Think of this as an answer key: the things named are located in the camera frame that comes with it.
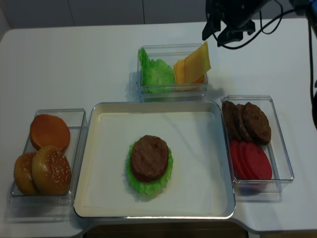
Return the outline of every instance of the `stack of tomato slices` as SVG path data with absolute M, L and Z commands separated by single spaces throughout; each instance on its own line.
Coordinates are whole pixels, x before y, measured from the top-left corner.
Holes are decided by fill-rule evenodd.
M 256 144 L 233 140 L 230 153 L 238 179 L 271 179 L 272 168 L 264 151 Z

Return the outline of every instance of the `hamburger bun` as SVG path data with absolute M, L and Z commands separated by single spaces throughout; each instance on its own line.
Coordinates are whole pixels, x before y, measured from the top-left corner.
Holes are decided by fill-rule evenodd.
M 64 151 L 70 141 L 70 132 L 66 123 L 59 117 L 41 114 L 34 118 L 30 126 L 30 140 L 37 150 L 52 145 Z
M 71 180 L 69 162 L 56 147 L 44 146 L 33 158 L 32 176 L 42 194 L 64 195 Z
M 32 177 L 32 160 L 34 156 L 35 153 L 26 153 L 15 161 L 14 180 L 18 189 L 24 195 L 39 194 Z

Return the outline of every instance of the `white table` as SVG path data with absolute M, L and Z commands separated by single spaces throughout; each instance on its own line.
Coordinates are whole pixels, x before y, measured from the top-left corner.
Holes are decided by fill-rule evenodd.
M 36 110 L 84 108 L 89 119 L 99 102 L 135 100 L 137 49 L 201 42 L 204 25 L 26 29 L 4 36 L 0 43 L 0 237 L 74 236 L 96 223 L 76 217 L 72 208 L 38 212 L 9 206 L 13 165 L 23 151 Z M 213 38 L 208 42 L 212 62 L 208 99 L 219 103 L 224 95 L 271 95 L 295 174 L 280 201 L 238 199 L 231 220 L 256 232 L 317 229 L 317 131 L 309 98 L 306 20 L 283 19 L 274 34 L 262 34 L 237 51 L 217 48 Z

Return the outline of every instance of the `clear plastic container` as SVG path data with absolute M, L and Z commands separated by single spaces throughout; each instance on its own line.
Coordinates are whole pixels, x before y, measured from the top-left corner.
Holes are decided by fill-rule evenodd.
M 235 191 L 239 193 L 276 193 L 294 180 L 294 174 L 291 163 L 288 158 L 287 150 L 285 147 L 283 135 L 278 123 L 276 111 L 274 108 L 273 100 L 270 96 L 228 96 L 221 100 L 230 101 L 234 104 L 246 104 L 250 102 L 257 105 L 266 115 L 269 125 L 271 127 L 271 142 L 262 146 L 263 151 L 266 153 L 272 167 L 272 179 L 270 180 L 242 180 L 237 178 L 234 173 L 232 159 L 230 155 L 230 143 L 228 133 L 226 134 L 226 147 L 229 158 L 229 166 L 234 182 Z
M 70 130 L 70 142 L 65 151 L 65 156 L 72 171 L 68 192 L 65 195 L 23 195 L 15 182 L 13 182 L 9 201 L 14 205 L 73 204 L 88 133 L 86 113 L 84 109 L 39 110 L 35 116 L 40 114 L 49 114 L 63 119 Z M 23 154 L 27 152 L 36 152 L 36 149 L 31 144 L 30 136 L 27 139 Z
M 143 46 L 151 60 L 161 59 L 172 68 L 178 60 L 185 59 L 201 44 Z M 137 91 L 141 102 L 151 101 L 200 101 L 207 91 L 208 78 L 205 74 L 203 83 L 181 85 L 142 85 L 142 70 L 138 60 Z

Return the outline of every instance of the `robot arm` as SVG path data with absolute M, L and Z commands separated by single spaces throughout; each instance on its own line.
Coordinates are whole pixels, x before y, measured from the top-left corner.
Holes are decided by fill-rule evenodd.
M 215 32 L 221 30 L 220 23 L 223 21 L 227 26 L 218 35 L 214 35 L 217 40 L 218 47 L 224 46 L 227 43 L 241 41 L 243 32 L 252 35 L 255 32 L 255 24 L 251 20 L 255 13 L 267 4 L 270 0 L 206 0 L 206 18 L 207 23 L 203 30 L 203 40 L 214 35 Z M 310 38 L 310 68 L 311 68 L 311 101 L 312 114 L 315 127 L 317 129 L 317 92 L 313 96 L 313 56 L 311 43 L 311 29 L 317 37 L 317 0 L 290 0 L 294 9 L 305 9 L 304 14 L 309 23 L 309 38 Z

